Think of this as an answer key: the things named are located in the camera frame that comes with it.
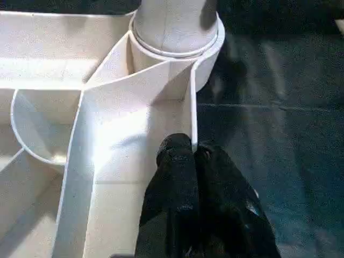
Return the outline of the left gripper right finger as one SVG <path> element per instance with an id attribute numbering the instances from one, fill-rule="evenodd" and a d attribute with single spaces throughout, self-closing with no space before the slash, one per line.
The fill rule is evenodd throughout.
<path id="1" fill-rule="evenodd" d="M 199 145 L 196 170 L 203 234 L 215 257 L 280 257 L 255 189 L 219 146 Z"/>

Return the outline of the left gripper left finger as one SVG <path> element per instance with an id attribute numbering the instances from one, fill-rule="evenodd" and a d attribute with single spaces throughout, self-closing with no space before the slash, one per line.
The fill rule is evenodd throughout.
<path id="1" fill-rule="evenodd" d="M 142 205 L 135 257 L 195 257 L 200 238 L 199 191 L 190 138 L 167 136 Z"/>

